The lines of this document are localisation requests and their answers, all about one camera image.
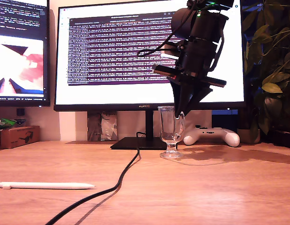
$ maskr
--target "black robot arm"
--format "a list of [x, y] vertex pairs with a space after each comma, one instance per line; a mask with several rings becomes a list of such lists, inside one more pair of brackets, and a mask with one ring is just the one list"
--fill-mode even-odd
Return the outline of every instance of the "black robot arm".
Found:
[[[166, 75], [170, 80], [176, 117], [181, 111], [186, 115], [195, 108], [213, 91], [210, 85], [226, 85], [226, 81], [208, 77], [207, 73], [217, 66], [224, 44], [223, 29], [229, 18], [220, 12], [209, 12], [208, 9], [228, 10], [233, 3], [234, 0], [188, 0], [187, 8], [175, 12], [171, 21], [172, 34], [182, 41], [170, 43], [168, 38], [159, 47], [167, 50], [167, 54], [178, 57], [175, 68], [154, 65], [153, 72]], [[216, 43], [220, 39], [221, 44], [216, 52]]]

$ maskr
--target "computer monitor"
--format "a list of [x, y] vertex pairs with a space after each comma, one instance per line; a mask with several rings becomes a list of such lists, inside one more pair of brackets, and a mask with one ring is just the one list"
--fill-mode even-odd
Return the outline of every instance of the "computer monitor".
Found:
[[[153, 110], [174, 103], [168, 79], [153, 74], [152, 66], [173, 67], [175, 60], [159, 52], [145, 58], [136, 54], [161, 44], [171, 33], [173, 14], [186, 4], [187, 0], [148, 0], [60, 7], [54, 110], [145, 110], [146, 136], [152, 139]], [[221, 13], [229, 17], [225, 44], [218, 66], [208, 76], [227, 84], [211, 86], [213, 92], [194, 110], [244, 104], [240, 0]]]
[[0, 0], [0, 106], [49, 106], [49, 0]]

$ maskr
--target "game controller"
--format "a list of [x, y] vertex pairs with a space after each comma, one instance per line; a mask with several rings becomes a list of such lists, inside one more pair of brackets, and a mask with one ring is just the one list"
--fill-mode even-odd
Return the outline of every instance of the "game controller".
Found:
[[194, 144], [199, 138], [220, 138], [231, 147], [240, 144], [240, 137], [235, 132], [220, 127], [206, 128], [196, 125], [196, 128], [185, 134], [183, 142], [186, 145]]

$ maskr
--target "desk surface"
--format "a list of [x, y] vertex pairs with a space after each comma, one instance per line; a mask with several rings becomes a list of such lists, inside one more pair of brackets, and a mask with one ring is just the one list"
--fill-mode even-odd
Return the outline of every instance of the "desk surface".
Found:
[[[0, 188], [0, 225], [41, 225], [113, 187], [136, 154], [111, 144], [39, 142], [0, 150], [0, 181], [84, 182], [90, 190]], [[92, 199], [56, 224], [290, 225], [290, 149], [261, 143], [179, 145], [181, 160], [143, 150], [116, 194]]]

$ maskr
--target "glass cup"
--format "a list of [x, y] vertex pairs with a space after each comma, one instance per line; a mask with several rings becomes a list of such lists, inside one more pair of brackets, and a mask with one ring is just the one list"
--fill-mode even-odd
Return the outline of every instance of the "glass cup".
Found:
[[158, 107], [161, 118], [160, 138], [167, 144], [165, 152], [160, 156], [166, 159], [180, 158], [182, 154], [177, 151], [176, 143], [183, 138], [183, 131], [185, 129], [184, 113], [181, 112], [179, 117], [175, 117], [174, 106], [159, 106]]

